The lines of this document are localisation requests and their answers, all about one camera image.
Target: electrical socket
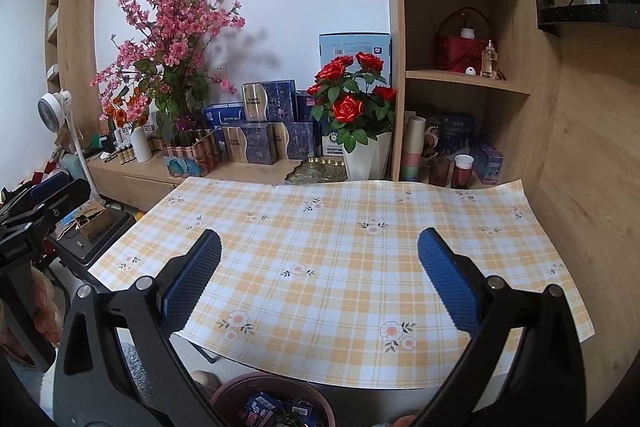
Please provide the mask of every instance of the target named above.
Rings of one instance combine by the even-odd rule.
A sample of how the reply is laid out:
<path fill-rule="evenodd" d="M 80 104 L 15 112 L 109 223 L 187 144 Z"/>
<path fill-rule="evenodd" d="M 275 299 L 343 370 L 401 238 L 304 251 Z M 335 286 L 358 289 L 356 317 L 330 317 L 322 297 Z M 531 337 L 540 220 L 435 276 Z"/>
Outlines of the electrical socket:
<path fill-rule="evenodd" d="M 226 68 L 226 62 L 220 62 L 219 64 L 214 64 L 209 68 L 210 76 L 221 76 L 222 78 L 229 78 L 229 72 Z M 213 80 L 210 78 L 207 79 L 209 84 L 213 84 Z"/>

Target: checkered tablecloth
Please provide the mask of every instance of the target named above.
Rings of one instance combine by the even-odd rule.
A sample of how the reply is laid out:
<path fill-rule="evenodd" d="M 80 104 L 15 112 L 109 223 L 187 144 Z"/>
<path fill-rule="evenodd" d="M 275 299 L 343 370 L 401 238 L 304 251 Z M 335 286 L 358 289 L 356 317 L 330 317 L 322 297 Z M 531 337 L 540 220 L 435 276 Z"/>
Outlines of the checkered tablecloth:
<path fill-rule="evenodd" d="M 245 365 L 377 389 L 442 384 L 468 343 L 417 256 L 435 227 L 485 275 L 517 289 L 564 288 L 580 341 L 593 325 L 520 182 L 455 191 L 426 184 L 254 185 L 189 178 L 91 269 L 125 289 L 185 254 L 204 229 L 223 258 L 186 339 Z M 512 331 L 495 374 L 516 349 Z"/>

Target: white planter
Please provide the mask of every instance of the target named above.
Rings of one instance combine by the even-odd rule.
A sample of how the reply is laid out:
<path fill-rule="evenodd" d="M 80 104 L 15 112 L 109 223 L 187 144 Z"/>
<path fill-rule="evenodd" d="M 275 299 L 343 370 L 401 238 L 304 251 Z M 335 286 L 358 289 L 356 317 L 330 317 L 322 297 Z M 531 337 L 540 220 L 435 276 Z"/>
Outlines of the white planter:
<path fill-rule="evenodd" d="M 151 159 L 151 148 L 149 142 L 146 139 L 146 133 L 144 127 L 136 127 L 131 133 L 131 145 L 133 146 L 133 152 L 136 153 L 136 160 L 140 163 L 144 163 Z"/>
<path fill-rule="evenodd" d="M 369 139 L 368 145 L 358 143 L 352 153 L 342 146 L 344 164 L 350 181 L 381 180 L 385 176 L 392 133 L 378 136 L 378 141 Z"/>

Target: electric fan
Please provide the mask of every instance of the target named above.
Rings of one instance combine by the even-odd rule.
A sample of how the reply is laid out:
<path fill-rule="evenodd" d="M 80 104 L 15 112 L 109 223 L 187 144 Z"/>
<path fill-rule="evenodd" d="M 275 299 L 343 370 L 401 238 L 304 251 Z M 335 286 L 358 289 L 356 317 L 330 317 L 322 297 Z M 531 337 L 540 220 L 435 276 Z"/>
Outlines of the electric fan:
<path fill-rule="evenodd" d="M 94 180 L 89 173 L 86 161 L 84 161 L 84 156 L 82 155 L 82 148 L 80 147 L 78 134 L 76 133 L 76 126 L 74 125 L 74 114 L 71 111 L 71 101 L 72 97 L 69 91 L 48 92 L 38 100 L 38 112 L 40 114 L 40 118 L 42 118 L 42 122 L 51 132 L 57 133 L 60 131 L 60 129 L 65 125 L 66 120 L 67 128 L 69 129 L 71 138 L 76 146 L 76 152 L 78 152 L 80 165 L 82 166 L 84 175 L 91 187 L 91 199 L 104 203 L 104 200 L 98 194 L 98 189 L 95 188 Z"/>

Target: red basket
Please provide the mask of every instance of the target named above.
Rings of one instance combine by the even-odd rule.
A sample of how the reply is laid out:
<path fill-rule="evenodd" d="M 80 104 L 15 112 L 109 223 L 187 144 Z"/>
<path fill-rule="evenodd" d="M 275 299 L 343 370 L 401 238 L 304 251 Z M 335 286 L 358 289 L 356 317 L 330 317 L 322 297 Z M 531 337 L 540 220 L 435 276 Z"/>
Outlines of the red basket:
<path fill-rule="evenodd" d="M 491 34 L 491 23 L 487 16 L 480 10 L 467 6 L 453 12 L 436 31 L 434 42 L 436 69 L 452 71 L 454 73 L 466 73 L 467 68 L 474 68 L 477 74 L 482 70 L 482 52 L 489 45 L 487 41 L 480 39 L 465 39 L 464 37 L 454 36 L 447 37 L 441 35 L 447 23 L 453 17 L 461 16 L 464 12 L 471 10 L 478 13 L 487 24 L 489 33 Z"/>

